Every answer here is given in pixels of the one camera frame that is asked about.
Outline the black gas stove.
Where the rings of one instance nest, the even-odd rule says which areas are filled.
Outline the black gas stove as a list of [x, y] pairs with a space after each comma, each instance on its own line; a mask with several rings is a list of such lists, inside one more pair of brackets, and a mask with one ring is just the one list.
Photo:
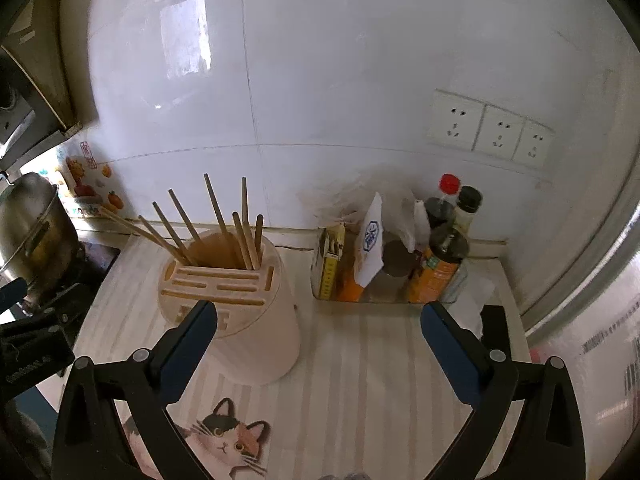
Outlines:
[[60, 323], [82, 324], [120, 250], [102, 244], [80, 242], [75, 258], [60, 279], [34, 299], [27, 297], [9, 308], [19, 320], [52, 308]]

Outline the clear condiment tray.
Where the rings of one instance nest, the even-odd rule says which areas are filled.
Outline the clear condiment tray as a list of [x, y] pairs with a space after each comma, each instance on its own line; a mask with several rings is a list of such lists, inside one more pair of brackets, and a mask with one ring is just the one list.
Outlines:
[[410, 254], [400, 240], [385, 242], [383, 246], [383, 266], [370, 284], [360, 292], [358, 298], [354, 292], [343, 292], [350, 281], [347, 271], [352, 267], [352, 246], [346, 240], [343, 257], [337, 267], [331, 301], [361, 302], [362, 304], [405, 304], [411, 272], [418, 263], [419, 254]]

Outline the striped cat table mat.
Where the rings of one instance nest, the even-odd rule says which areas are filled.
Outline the striped cat table mat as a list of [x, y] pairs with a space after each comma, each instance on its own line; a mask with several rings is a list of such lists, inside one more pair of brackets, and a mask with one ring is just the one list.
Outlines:
[[[207, 358], [169, 407], [188, 426], [222, 398], [242, 422], [269, 422], [260, 464], [266, 479], [424, 479], [470, 414], [420, 331], [416, 306], [330, 304], [310, 290], [312, 252], [279, 248], [299, 322], [299, 357], [270, 385], [232, 384]], [[130, 238], [102, 283], [75, 344], [76, 356], [120, 361], [168, 329], [157, 307], [160, 248]], [[514, 359], [530, 361], [518, 309], [497, 260], [473, 262], [495, 284], [490, 304], [508, 319]]]

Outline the clear plastic bag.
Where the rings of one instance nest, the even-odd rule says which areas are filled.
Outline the clear plastic bag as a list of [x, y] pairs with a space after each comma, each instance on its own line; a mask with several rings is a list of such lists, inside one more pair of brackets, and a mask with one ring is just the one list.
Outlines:
[[409, 252], [423, 248], [432, 230], [425, 202], [413, 191], [409, 178], [390, 165], [359, 170], [349, 179], [324, 180], [298, 194], [319, 226], [344, 223], [353, 231], [377, 195], [382, 200], [384, 231], [398, 237]]

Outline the white triple wall socket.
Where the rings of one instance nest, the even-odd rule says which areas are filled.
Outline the white triple wall socket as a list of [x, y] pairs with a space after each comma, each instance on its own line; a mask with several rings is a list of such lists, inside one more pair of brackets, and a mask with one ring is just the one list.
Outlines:
[[551, 153], [554, 132], [504, 108], [436, 90], [428, 136], [450, 148], [477, 152], [541, 169]]

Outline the black cap pale bottle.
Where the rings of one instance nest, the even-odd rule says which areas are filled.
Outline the black cap pale bottle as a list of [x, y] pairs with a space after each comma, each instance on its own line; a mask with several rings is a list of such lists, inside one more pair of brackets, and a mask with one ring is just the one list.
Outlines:
[[462, 234], [469, 233], [471, 224], [483, 203], [483, 194], [476, 188], [463, 185], [454, 207], [454, 225]]

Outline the red cap dark bottle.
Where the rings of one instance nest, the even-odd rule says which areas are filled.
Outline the red cap dark bottle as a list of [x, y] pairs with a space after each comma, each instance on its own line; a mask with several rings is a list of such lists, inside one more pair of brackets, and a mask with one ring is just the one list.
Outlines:
[[454, 205], [460, 190], [460, 180], [454, 174], [443, 174], [438, 194], [425, 202], [428, 224], [432, 230], [443, 226], [454, 216]]

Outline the black smartphone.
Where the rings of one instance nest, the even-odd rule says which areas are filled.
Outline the black smartphone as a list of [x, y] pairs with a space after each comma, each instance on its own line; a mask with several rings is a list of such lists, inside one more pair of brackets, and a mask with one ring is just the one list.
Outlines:
[[512, 356], [509, 327], [503, 306], [485, 304], [480, 311], [482, 336], [480, 342], [487, 351], [500, 350], [507, 358]]

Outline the orange label sauce bottle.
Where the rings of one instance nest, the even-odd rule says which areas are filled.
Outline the orange label sauce bottle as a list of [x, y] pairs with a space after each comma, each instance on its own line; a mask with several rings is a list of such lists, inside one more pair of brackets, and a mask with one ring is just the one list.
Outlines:
[[468, 239], [453, 223], [434, 229], [409, 278], [408, 303], [428, 304], [439, 300], [469, 251]]

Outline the black range hood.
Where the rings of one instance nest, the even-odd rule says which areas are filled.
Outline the black range hood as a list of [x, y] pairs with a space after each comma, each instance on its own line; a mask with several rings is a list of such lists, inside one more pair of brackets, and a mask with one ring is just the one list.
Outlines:
[[63, 63], [61, 0], [27, 0], [1, 41], [1, 170], [30, 162], [78, 131]]

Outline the wooden chopstick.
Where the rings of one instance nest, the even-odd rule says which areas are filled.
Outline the wooden chopstick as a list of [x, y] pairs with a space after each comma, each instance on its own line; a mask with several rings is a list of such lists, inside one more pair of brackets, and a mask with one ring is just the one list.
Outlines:
[[157, 232], [157, 230], [154, 229], [149, 224], [149, 222], [147, 222], [145, 220], [145, 218], [143, 218], [142, 216], [139, 216], [138, 219], [144, 225], [145, 229], [148, 230], [150, 235], [153, 237], [153, 240], [155, 240], [157, 242], [157, 244], [160, 245], [160, 247], [163, 247], [166, 250], [166, 252], [169, 252], [172, 255], [172, 258], [174, 258], [176, 261], [179, 261], [184, 266], [186, 266], [188, 264], [188, 260], [186, 260], [186, 257], [182, 254], [182, 252], [180, 252], [180, 250], [177, 247], [175, 247], [174, 245], [169, 244], [168, 241], [165, 240], [160, 235], [160, 233]]
[[155, 245], [160, 246], [161, 248], [165, 249], [169, 255], [172, 255], [174, 258], [177, 258], [177, 256], [175, 255], [175, 252], [169, 247], [169, 245], [161, 237], [155, 236], [154, 234], [148, 231], [138, 228], [135, 224], [123, 218], [120, 218], [117, 214], [114, 214], [114, 212], [109, 211], [108, 209], [106, 209], [101, 205], [98, 206], [98, 209], [100, 214], [102, 214], [102, 216], [105, 216], [106, 218], [109, 218], [110, 220], [116, 222], [119, 226], [121, 226], [122, 228], [125, 228], [132, 234], [136, 234], [137, 236], [142, 236], [146, 240], [149, 240]]
[[256, 244], [254, 240], [254, 236], [252, 234], [252, 230], [250, 229], [250, 225], [247, 222], [243, 223], [243, 232], [246, 240], [246, 246], [248, 253], [250, 254], [250, 261], [252, 262], [252, 267], [254, 270], [260, 269], [260, 259], [258, 250], [256, 249]]
[[240, 219], [240, 215], [237, 211], [232, 212], [232, 220], [234, 223], [235, 237], [238, 239], [238, 242], [239, 242], [245, 269], [254, 270], [252, 259], [250, 258], [250, 253], [248, 252], [248, 246], [247, 246], [242, 222]]
[[256, 217], [255, 223], [255, 232], [254, 232], [254, 244], [256, 249], [256, 254], [258, 257], [258, 263], [262, 264], [262, 228], [264, 227], [264, 216], [262, 214], [258, 214]]
[[129, 231], [131, 234], [137, 235], [137, 236], [141, 236], [143, 238], [145, 238], [146, 240], [150, 240], [152, 243], [155, 242], [155, 238], [152, 237], [152, 235], [149, 232], [146, 232], [145, 230], [142, 230], [140, 228], [138, 228], [135, 224], [120, 218], [117, 214], [114, 214], [114, 212], [111, 212], [110, 210], [106, 209], [103, 206], [99, 206], [98, 207], [100, 214], [102, 214], [102, 216], [105, 216], [106, 218], [109, 218], [110, 220], [112, 220], [113, 222], [117, 223], [119, 226], [121, 226], [122, 228], [126, 229], [127, 231]]
[[210, 180], [209, 174], [206, 174], [206, 173], [204, 174], [204, 182], [205, 182], [207, 194], [208, 194], [210, 203], [212, 204], [213, 211], [214, 211], [220, 232], [224, 237], [228, 237], [229, 231], [227, 229], [226, 222], [224, 221], [224, 215], [222, 214], [221, 209], [219, 207], [215, 190], [212, 185], [212, 181]]
[[158, 203], [157, 202], [153, 202], [152, 206], [153, 206], [156, 214], [158, 215], [158, 218], [160, 218], [160, 222], [163, 223], [164, 228], [166, 229], [166, 231], [168, 232], [169, 236], [171, 237], [171, 239], [176, 244], [176, 247], [178, 249], [179, 254], [182, 255], [183, 258], [186, 259], [186, 263], [189, 266], [196, 266], [198, 264], [198, 262], [193, 258], [193, 256], [189, 252], [189, 249], [186, 248], [186, 245], [183, 244], [182, 239], [179, 237], [179, 235], [175, 231], [174, 227], [167, 220], [167, 218], [164, 215], [163, 211], [160, 209], [160, 206], [158, 206]]
[[198, 231], [195, 229], [195, 226], [193, 225], [188, 214], [186, 213], [183, 206], [181, 205], [180, 200], [178, 199], [178, 196], [176, 195], [176, 193], [172, 188], [170, 188], [167, 192], [171, 201], [174, 203], [174, 206], [177, 209], [178, 214], [181, 217], [184, 225], [186, 226], [189, 233], [191, 234], [191, 237], [193, 238], [194, 242], [201, 243], [202, 239], [200, 237], [200, 234], [198, 234]]
[[250, 225], [250, 215], [248, 214], [248, 187], [247, 177], [241, 179], [241, 218], [243, 226]]

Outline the yellow seasoning box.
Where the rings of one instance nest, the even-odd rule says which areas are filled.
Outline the yellow seasoning box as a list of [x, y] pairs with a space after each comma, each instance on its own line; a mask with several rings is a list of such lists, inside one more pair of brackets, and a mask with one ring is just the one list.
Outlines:
[[319, 300], [330, 300], [338, 264], [343, 257], [346, 229], [344, 223], [325, 228], [314, 250], [311, 265], [311, 289]]

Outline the fruit cartoon wall sticker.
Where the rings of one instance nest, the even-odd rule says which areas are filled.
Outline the fruit cartoon wall sticker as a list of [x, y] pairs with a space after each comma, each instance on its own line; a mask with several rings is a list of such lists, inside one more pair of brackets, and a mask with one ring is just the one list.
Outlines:
[[63, 205], [76, 218], [96, 218], [101, 209], [122, 216], [128, 198], [112, 162], [102, 160], [88, 141], [69, 140], [58, 148], [58, 171], [66, 185]]

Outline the stainless steel stock pot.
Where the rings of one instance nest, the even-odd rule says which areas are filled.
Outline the stainless steel stock pot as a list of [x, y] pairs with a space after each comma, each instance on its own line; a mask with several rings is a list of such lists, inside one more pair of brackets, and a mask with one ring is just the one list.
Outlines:
[[62, 278], [78, 247], [56, 185], [30, 172], [1, 193], [1, 274], [24, 278], [30, 304]]

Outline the beige round utensil holder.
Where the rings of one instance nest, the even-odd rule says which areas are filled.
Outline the beige round utensil holder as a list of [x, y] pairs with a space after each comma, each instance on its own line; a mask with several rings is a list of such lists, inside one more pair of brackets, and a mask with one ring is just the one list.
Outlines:
[[225, 378], [261, 386], [283, 377], [296, 363], [300, 331], [294, 298], [277, 249], [262, 238], [262, 266], [233, 269], [218, 230], [201, 235], [219, 266], [185, 266], [169, 258], [158, 279], [160, 313], [180, 324], [200, 300], [212, 302], [217, 329], [207, 359]]

